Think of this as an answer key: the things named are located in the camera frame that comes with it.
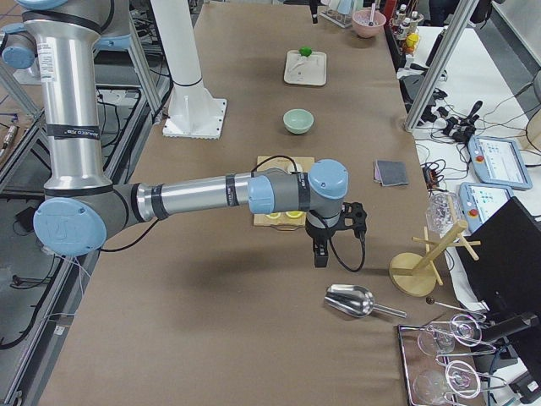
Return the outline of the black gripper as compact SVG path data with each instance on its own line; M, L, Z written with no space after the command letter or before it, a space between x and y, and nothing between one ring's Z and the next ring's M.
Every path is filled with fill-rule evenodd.
M344 202L336 222L331 225L330 218L323 218L312 210L307 213L305 230L313 241L314 266L327 267L327 243L336 232L352 230L362 247L365 247L366 211L359 202Z

